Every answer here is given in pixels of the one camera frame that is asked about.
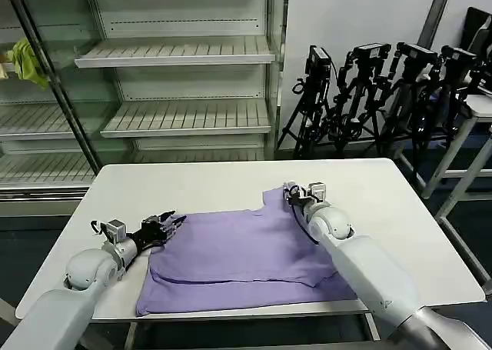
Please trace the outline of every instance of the white table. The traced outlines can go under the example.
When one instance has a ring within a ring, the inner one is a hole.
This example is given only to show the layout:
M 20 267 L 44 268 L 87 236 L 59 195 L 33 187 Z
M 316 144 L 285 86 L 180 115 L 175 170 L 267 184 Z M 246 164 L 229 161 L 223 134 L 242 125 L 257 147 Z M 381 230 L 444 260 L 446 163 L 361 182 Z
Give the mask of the white table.
M 130 230 L 143 218 L 175 209 L 180 214 L 260 208 L 264 190 L 283 182 L 325 182 L 327 199 L 344 209 L 359 233 L 377 239 L 411 274 L 425 305 L 481 302 L 484 292 L 431 214 L 392 161 L 387 159 L 109 165 L 102 169 L 39 269 L 16 315 L 61 282 L 67 261 L 104 240 L 89 222 L 118 218 Z M 148 257 L 101 298 L 94 321 L 344 315 L 366 311 L 358 300 L 267 308 L 135 317 Z

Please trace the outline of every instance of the white table frame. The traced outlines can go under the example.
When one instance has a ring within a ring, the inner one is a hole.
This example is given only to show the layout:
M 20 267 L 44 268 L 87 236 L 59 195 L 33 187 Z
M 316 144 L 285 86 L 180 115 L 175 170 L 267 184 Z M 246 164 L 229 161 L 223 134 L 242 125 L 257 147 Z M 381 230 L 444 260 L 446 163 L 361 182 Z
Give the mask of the white table frame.
M 492 92 L 489 92 L 485 88 L 479 88 L 487 97 L 492 95 Z M 492 293 L 490 290 L 490 286 L 492 285 L 491 277 L 488 274 L 485 267 L 480 263 L 477 256 L 471 251 L 468 247 L 467 243 L 461 238 L 461 236 L 457 233 L 456 229 L 452 226 L 452 224 L 447 220 L 447 215 L 452 210 L 452 208 L 456 205 L 458 199 L 459 201 L 483 201 L 483 200 L 492 200 L 491 193 L 473 193 L 468 194 L 466 190 L 470 186 L 471 182 L 476 177 L 492 177 L 492 169 L 482 169 L 485 165 L 485 162 L 488 160 L 487 157 L 487 143 L 483 147 L 483 151 L 477 156 L 477 163 L 472 165 L 468 170 L 450 170 L 449 167 L 451 163 L 456 158 L 456 155 L 460 151 L 464 142 L 470 135 L 472 129 L 477 123 L 492 123 L 492 110 L 488 113 L 479 112 L 473 109 L 470 110 L 472 116 L 469 119 L 466 119 L 464 123 L 461 125 L 456 137 L 451 142 L 449 149 L 446 151 L 446 154 L 440 161 L 433 175 L 430 177 L 429 182 L 425 182 L 421 175 L 417 173 L 417 182 L 418 187 L 422 190 L 421 196 L 424 199 L 429 199 L 431 195 L 434 193 L 439 183 L 443 178 L 460 178 L 461 181 L 458 183 L 457 187 L 454 189 L 451 197 L 446 201 L 445 205 L 441 207 L 441 210 L 435 216 L 437 222 L 441 226 L 443 230 L 445 230 L 448 234 L 448 237 L 452 240 L 452 242 L 458 246 L 460 250 L 461 257 L 468 264 L 470 269 L 477 276 L 479 281 L 484 285 L 484 291 L 489 295 Z M 394 158 L 399 159 L 402 163 L 410 169 L 412 172 L 414 171 L 414 167 L 411 162 L 405 157 L 403 154 L 404 146 L 401 145 L 394 154 Z

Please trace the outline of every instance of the black tripod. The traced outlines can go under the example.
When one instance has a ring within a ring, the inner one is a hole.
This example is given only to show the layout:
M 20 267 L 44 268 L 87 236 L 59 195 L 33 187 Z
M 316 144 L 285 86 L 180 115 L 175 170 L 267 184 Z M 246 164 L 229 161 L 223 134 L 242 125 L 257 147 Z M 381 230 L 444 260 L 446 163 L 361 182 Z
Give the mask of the black tripod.
M 397 51 L 391 63 L 392 72 L 396 71 L 403 55 L 406 56 L 403 74 L 395 82 L 391 90 L 385 94 L 385 100 L 388 100 L 398 91 L 397 97 L 386 117 L 381 134 L 385 155 L 391 150 L 391 146 L 395 141 L 406 138 L 412 138 L 415 141 L 414 150 L 416 151 L 417 143 L 420 143 L 420 138 L 424 136 L 421 126 L 416 121 L 418 121 L 418 118 L 422 120 L 421 113 L 423 113 L 424 108 L 428 108 L 427 104 L 431 95 L 437 90 L 439 85 L 440 64 L 436 52 L 432 52 L 418 45 L 400 42 L 397 45 Z M 420 74 L 428 65 L 432 65 L 433 67 L 429 74 L 430 80 L 418 82 L 417 80 Z M 434 126 L 430 125 L 433 121 L 430 120 L 431 117 L 429 115 L 425 116 L 425 119 L 426 135 L 427 129 Z M 415 161 L 417 161 L 417 154 L 414 153 Z
M 377 111 L 381 104 L 375 100 L 375 97 L 377 90 L 379 88 L 385 90 L 388 84 L 387 78 L 381 76 L 381 71 L 390 50 L 391 45 L 389 44 L 371 44 L 359 46 L 347 54 L 345 66 L 340 69 L 337 80 L 340 94 L 334 97 L 336 107 L 328 132 L 338 152 L 343 152 L 348 142 L 360 138 L 363 129 L 374 136 L 377 149 L 381 152 L 377 123 Z M 347 73 L 352 69 L 354 63 L 357 64 L 358 68 L 357 77 L 353 78 L 347 86 Z M 355 93 L 351 107 L 348 113 L 344 114 L 344 105 L 352 97 L 353 90 Z M 367 92 L 367 101 L 364 107 L 366 112 L 357 118 L 359 105 L 365 92 Z M 370 119 L 372 120 L 372 130 L 364 126 Z
M 296 140 L 294 158 L 310 158 L 315 145 L 326 135 L 321 125 L 324 113 L 330 111 L 328 105 L 328 89 L 330 88 L 331 58 L 323 48 L 311 46 L 306 61 L 306 81 L 299 78 L 299 83 L 292 88 L 297 95 L 302 95 L 289 122 L 282 129 L 278 141 L 280 148 L 287 135 Z M 301 127 L 298 135 L 291 131 L 298 114 L 302 114 Z
M 442 120 L 446 134 L 446 146 L 449 148 L 457 129 L 454 121 L 465 108 L 464 102 L 468 96 L 468 90 L 461 89 L 461 85 L 467 73 L 477 64 L 477 56 L 462 48 L 444 46 L 441 57 L 446 67 L 446 75 L 441 82 L 442 90 L 437 100 L 437 106 L 442 108 Z

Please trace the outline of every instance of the empty shelf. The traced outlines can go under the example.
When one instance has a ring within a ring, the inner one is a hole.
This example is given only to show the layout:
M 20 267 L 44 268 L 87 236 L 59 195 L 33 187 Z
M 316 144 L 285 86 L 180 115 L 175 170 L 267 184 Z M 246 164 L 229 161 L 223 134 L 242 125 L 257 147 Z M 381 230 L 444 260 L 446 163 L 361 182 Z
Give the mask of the empty shelf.
M 3 155 L 0 189 L 88 187 L 94 173 L 82 153 Z
M 80 104 L 78 113 L 89 135 L 102 126 L 106 110 L 104 104 Z M 58 104 L 0 105 L 0 141 L 67 138 L 74 135 Z
M 268 133 L 264 99 L 124 102 L 104 137 L 160 137 Z
M 264 36 L 107 40 L 75 59 L 79 68 L 265 64 L 275 60 Z
M 138 152 L 137 163 L 250 162 L 264 160 L 263 149 L 181 150 Z

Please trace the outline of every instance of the folded shirt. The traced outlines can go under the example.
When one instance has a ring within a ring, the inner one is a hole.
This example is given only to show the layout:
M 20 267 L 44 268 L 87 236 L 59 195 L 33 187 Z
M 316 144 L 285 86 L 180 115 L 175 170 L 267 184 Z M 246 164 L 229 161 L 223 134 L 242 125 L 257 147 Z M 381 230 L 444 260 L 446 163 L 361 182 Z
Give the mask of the folded shirt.
M 356 298 L 326 250 L 298 226 L 282 188 L 263 200 L 256 211 L 188 215 L 151 252 L 137 314 Z

